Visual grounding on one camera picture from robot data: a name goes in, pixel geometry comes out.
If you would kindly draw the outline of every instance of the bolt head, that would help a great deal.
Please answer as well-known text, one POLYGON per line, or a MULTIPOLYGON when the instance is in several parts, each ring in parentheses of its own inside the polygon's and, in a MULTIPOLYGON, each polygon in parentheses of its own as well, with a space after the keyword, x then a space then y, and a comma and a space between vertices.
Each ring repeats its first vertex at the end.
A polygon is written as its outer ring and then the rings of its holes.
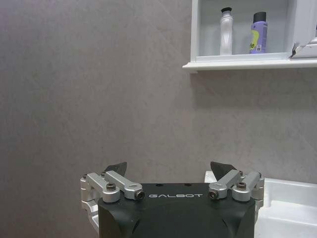
POLYGON ((219 197, 219 194, 217 191, 210 191, 209 197, 211 198, 211 200, 216 200, 219 197))
POLYGON ((247 188, 247 185, 245 182, 239 182, 237 183, 237 188, 241 190, 245 190, 247 188))
POLYGON ((107 185, 106 185, 106 189, 108 190, 108 191, 115 191, 115 188, 116 188, 116 186, 115 186, 115 184, 114 183, 107 183, 107 185))
POLYGON ((142 200, 145 197, 145 193, 143 191, 136 191, 134 196, 136 200, 142 200))

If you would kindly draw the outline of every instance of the bathroom shelf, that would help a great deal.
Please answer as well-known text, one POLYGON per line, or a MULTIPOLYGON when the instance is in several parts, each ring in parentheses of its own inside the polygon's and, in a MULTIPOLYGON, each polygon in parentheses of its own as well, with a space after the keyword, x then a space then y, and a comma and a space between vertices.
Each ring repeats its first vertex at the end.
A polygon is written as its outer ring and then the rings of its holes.
POLYGON ((189 70, 317 67, 317 0, 193 0, 189 70), (232 7, 233 55, 220 56, 220 10, 232 7), (250 55, 253 14, 267 12, 267 54, 250 55))

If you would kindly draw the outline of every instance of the purple bottle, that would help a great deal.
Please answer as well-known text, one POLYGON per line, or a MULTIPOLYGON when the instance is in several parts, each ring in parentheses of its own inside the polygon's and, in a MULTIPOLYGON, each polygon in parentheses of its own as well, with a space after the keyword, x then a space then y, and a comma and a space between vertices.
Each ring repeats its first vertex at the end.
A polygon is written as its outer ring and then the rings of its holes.
POLYGON ((250 54, 266 53, 267 22, 265 11, 254 14, 251 32, 250 54))

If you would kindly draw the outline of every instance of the yellow label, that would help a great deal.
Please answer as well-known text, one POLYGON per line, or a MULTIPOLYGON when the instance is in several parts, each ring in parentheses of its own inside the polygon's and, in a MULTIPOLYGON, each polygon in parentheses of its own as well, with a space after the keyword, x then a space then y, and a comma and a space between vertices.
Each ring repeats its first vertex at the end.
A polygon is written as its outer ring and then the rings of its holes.
POLYGON ((252 42, 250 44, 250 50, 253 50, 255 47, 257 47, 258 40, 260 38, 260 34, 258 31, 252 30, 252 42))

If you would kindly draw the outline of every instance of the silver metal bracket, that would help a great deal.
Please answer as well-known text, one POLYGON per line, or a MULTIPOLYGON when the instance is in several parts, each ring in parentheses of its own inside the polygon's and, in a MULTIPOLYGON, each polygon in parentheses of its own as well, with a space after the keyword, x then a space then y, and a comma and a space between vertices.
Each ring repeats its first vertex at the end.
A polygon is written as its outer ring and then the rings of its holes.
POLYGON ((230 189, 241 178, 240 171, 231 170, 219 181, 209 184, 209 196, 213 200, 222 199, 227 196, 230 189))
POLYGON ((88 219, 99 233, 98 200, 101 197, 106 203, 120 199, 120 190, 127 199, 141 200, 145 194, 142 185, 131 182, 115 171, 107 171, 102 176, 91 173, 80 179, 81 205, 88 213, 88 219))
POLYGON ((124 196, 128 199, 142 200, 145 196, 142 185, 136 182, 131 182, 115 171, 107 171, 105 173, 105 179, 114 183, 124 192, 124 196))
POLYGON ((256 202, 255 222, 258 220, 259 209, 264 205, 264 178, 261 176, 255 188, 253 188, 251 197, 256 202))
POLYGON ((259 172, 250 172, 241 182, 232 188, 232 197, 240 202, 247 202, 251 198, 251 193, 261 177, 259 172))

